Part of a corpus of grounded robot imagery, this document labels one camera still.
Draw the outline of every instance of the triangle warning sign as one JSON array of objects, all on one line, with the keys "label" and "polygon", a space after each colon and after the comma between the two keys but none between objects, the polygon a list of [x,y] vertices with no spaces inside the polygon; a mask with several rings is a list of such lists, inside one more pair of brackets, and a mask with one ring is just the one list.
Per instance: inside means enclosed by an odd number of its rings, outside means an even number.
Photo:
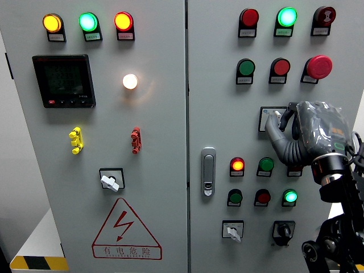
[{"label": "triangle warning sign", "polygon": [[116,200],[92,252],[95,258],[162,259],[162,247],[124,198]]}]

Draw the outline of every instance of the yellow indicator light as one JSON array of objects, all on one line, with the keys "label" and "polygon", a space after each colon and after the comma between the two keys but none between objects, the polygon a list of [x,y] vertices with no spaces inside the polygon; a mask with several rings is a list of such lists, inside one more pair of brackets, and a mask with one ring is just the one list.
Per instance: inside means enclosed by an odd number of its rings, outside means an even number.
[{"label": "yellow indicator light", "polygon": [[244,168],[244,164],[241,161],[235,161],[233,163],[233,169],[235,171],[241,171]]},{"label": "yellow indicator light", "polygon": [[137,87],[138,84],[138,78],[134,74],[128,74],[123,78],[123,85],[127,89],[134,89]]},{"label": "yellow indicator light", "polygon": [[47,14],[43,17],[43,26],[49,32],[58,32],[62,28],[61,19],[55,14]]},{"label": "yellow indicator light", "polygon": [[133,26],[133,18],[129,13],[122,11],[115,15],[114,23],[118,30],[128,31]]}]

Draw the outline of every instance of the digital meter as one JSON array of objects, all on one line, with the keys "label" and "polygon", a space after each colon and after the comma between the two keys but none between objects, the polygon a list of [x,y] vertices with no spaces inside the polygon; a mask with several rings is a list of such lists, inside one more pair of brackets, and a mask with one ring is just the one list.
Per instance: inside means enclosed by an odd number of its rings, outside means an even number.
[{"label": "digital meter", "polygon": [[96,106],[88,55],[37,55],[32,59],[45,108]]}]

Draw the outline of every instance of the green push button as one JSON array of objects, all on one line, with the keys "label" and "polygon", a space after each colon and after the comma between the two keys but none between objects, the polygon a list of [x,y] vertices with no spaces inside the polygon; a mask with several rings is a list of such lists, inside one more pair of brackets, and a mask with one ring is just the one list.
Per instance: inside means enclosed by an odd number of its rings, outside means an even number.
[{"label": "green push button", "polygon": [[239,72],[242,73],[242,75],[244,75],[244,76],[248,76],[248,75],[252,74],[254,72],[254,69],[255,69],[255,65],[249,59],[242,61],[239,65]]},{"label": "green push button", "polygon": [[230,196],[231,203],[238,204],[243,200],[243,197],[239,193],[234,193]]},{"label": "green push button", "polygon": [[263,158],[259,161],[259,168],[265,172],[270,172],[274,168],[274,162],[271,158]]}]

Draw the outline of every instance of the red emergency stop button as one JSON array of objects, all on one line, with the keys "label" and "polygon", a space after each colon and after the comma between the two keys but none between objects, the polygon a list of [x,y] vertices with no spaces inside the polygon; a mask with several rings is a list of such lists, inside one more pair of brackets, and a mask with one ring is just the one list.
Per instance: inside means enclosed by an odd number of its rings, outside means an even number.
[{"label": "red emergency stop button", "polygon": [[271,195],[267,189],[260,189],[255,194],[254,206],[268,206]]},{"label": "red emergency stop button", "polygon": [[325,55],[317,55],[308,61],[306,69],[311,78],[320,80],[330,74],[332,61]]},{"label": "red emergency stop button", "polygon": [[336,11],[333,7],[319,7],[313,15],[313,19],[321,27],[330,26],[334,22],[335,18]]}]

